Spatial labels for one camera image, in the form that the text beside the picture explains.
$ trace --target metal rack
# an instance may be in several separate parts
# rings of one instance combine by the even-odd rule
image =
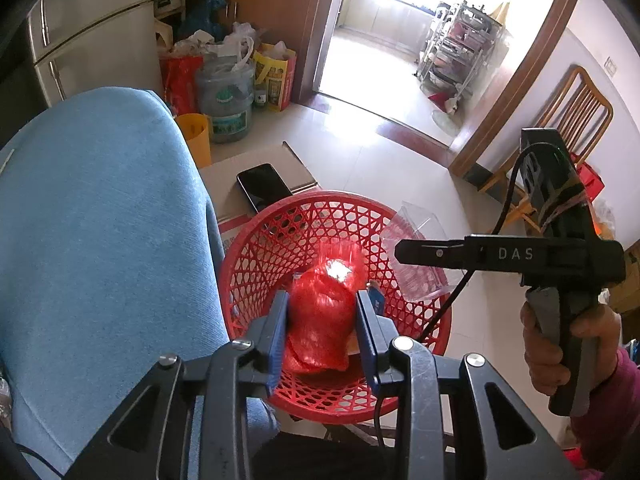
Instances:
[[[504,30],[483,7],[464,1],[441,12],[415,74],[423,86],[450,91],[456,103],[473,93],[469,87]]]

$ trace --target basket rim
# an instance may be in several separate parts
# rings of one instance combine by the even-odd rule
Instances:
[[[375,208],[378,208],[386,213],[389,218],[393,218],[396,215],[396,211],[391,209],[389,206],[378,202],[377,200],[373,200],[371,198],[359,195],[357,193],[350,193],[347,191],[338,191],[338,190],[327,190],[327,189],[313,189],[308,191],[303,191],[300,193],[296,193],[292,196],[286,197],[282,200],[279,200],[275,204],[268,206],[263,209],[253,218],[251,218],[247,223],[244,224],[242,230],[238,234],[238,236],[234,239],[229,247],[228,251],[222,262],[222,270],[220,271],[220,276],[218,278],[218,291],[220,295],[220,308],[222,310],[222,315],[225,321],[225,328],[229,338],[233,338],[234,335],[230,331],[231,327],[231,319],[230,319],[230,302],[229,302],[229,283],[231,283],[231,275],[234,272],[234,264],[238,259],[238,256],[241,253],[242,248],[247,242],[248,238],[254,232],[254,230],[258,227],[259,224],[263,223],[266,218],[272,216],[274,214],[279,213],[282,210],[290,209],[293,205],[298,205],[300,203],[308,203],[309,201],[315,202],[343,202],[343,203],[353,203],[355,206],[358,203],[364,203],[365,205],[371,205]],[[440,298],[446,298],[448,294],[443,294]],[[449,343],[449,337],[451,332],[451,310],[447,311],[445,315],[440,320],[438,339],[433,348],[433,354],[436,355],[444,355],[444,352]],[[273,395],[268,399],[268,402],[274,406],[282,408],[289,413],[293,413],[297,416],[302,416],[303,418],[308,417],[308,410],[303,409],[301,406],[297,406],[294,402],[288,402],[284,398],[280,398],[277,395]],[[388,413],[393,411],[397,407],[397,401],[393,400],[392,402],[385,402],[383,405],[383,412]],[[362,420],[369,420],[368,418],[362,419],[363,415],[369,415],[369,413],[373,412],[373,408],[370,410],[360,410],[355,413],[322,413],[316,412],[317,416],[321,416],[327,423],[335,424],[337,422],[341,424],[349,424],[349,422],[344,422],[346,420],[351,420],[350,416],[353,417],[354,422],[361,422]]]

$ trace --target silver bolt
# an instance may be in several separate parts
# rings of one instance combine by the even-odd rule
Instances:
[[[469,354],[468,356],[466,356],[466,362],[470,365],[470,366],[474,366],[476,368],[481,367],[482,365],[484,365],[484,363],[486,362],[485,358],[482,357],[480,354]]]
[[[231,348],[233,348],[234,350],[248,350],[249,348],[251,348],[252,344],[254,343],[248,341],[247,339],[234,339],[231,342]]]
[[[407,351],[414,346],[414,340],[405,335],[399,335],[393,340],[393,344],[398,350]]]
[[[178,360],[178,356],[176,354],[172,354],[171,352],[167,352],[165,354],[162,354],[158,358],[158,364],[162,368],[170,368],[173,365],[175,365],[177,360]]]

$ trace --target black cable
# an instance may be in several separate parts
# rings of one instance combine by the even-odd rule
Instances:
[[[562,158],[564,158],[564,160],[568,161],[569,164],[573,165],[573,163],[567,158],[564,152],[560,148],[558,148],[556,145],[551,144],[550,142],[534,142],[533,144],[530,144],[524,150],[522,150],[520,152],[520,155],[516,159],[516,162],[513,165],[513,169],[511,170],[511,177],[509,179],[507,195],[504,199],[504,203],[502,204],[502,211],[500,211],[500,216],[498,217],[498,221],[495,223],[495,227],[491,231],[492,235],[500,234],[500,230],[502,229],[504,221],[507,219],[507,215],[509,214],[509,208],[511,207],[511,200],[513,200],[513,192],[515,191],[515,188],[516,188],[516,178],[518,177],[518,170],[520,169],[520,166],[522,165],[524,158],[527,155],[529,155],[529,153],[533,152],[535,149],[542,148],[543,146],[545,148],[551,147],[555,152],[559,153],[562,156]],[[424,328],[424,330],[422,330],[420,337],[417,339],[419,343],[424,343],[426,339],[431,335],[433,330],[436,328],[437,323],[442,319],[442,316],[444,316],[447,313],[447,310],[451,308],[451,305],[459,296],[460,292],[462,292],[462,289],[465,288],[465,285],[469,282],[473,273],[474,273],[473,269],[468,270],[465,273],[465,275],[462,277],[460,282],[456,285],[456,288],[453,289],[452,293],[447,298],[447,301],[445,301],[444,304],[440,307],[439,311],[437,311],[431,317],[431,319],[427,323],[427,326]]]
[[[376,429],[376,438],[380,447],[386,447],[385,438],[382,436],[382,427],[380,426],[380,411],[384,400],[383,397],[378,397],[376,399],[376,407],[373,409],[373,427]]]
[[[49,462],[47,462],[42,456],[40,456],[38,453],[36,453],[33,449],[30,449],[30,448],[28,448],[26,446],[23,446],[22,444],[16,444],[16,446],[17,446],[18,450],[20,450],[21,453],[33,456],[36,460],[39,460],[45,466],[47,466],[49,469],[51,469],[51,471],[54,474],[56,474],[57,476],[62,478],[62,476],[63,476],[62,473],[60,471],[58,471],[55,467],[53,467]]]

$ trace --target wall outlet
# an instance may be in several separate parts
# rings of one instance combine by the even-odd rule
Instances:
[[[604,62],[604,70],[609,74],[609,77],[613,77],[616,75],[618,67],[610,57],[607,57],[607,60]]]

